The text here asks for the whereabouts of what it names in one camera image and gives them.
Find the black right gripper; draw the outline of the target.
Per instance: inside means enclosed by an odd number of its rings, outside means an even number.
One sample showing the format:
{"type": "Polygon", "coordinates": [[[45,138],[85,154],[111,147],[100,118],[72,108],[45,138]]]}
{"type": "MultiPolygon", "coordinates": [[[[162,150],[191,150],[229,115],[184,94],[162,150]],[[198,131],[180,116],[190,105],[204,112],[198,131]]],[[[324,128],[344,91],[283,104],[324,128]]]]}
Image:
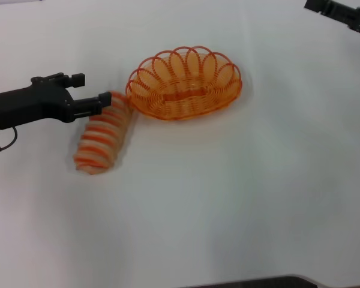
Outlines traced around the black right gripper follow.
{"type": "MultiPolygon", "coordinates": [[[[304,8],[315,13],[321,13],[329,3],[330,0],[306,0],[304,8]]],[[[328,17],[360,33],[360,7],[352,8],[332,1],[328,6],[328,17]]]]}

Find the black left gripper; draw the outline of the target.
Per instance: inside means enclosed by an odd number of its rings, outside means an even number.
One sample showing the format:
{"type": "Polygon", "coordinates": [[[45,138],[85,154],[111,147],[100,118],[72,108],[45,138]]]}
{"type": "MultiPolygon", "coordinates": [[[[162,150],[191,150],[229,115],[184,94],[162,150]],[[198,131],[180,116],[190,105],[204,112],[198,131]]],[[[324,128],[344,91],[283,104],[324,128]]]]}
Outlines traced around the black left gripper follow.
{"type": "Polygon", "coordinates": [[[33,77],[29,87],[0,93],[0,129],[49,118],[70,123],[75,118],[100,115],[103,108],[112,105],[110,92],[74,101],[67,89],[82,86],[83,73],[56,73],[33,77]]]}

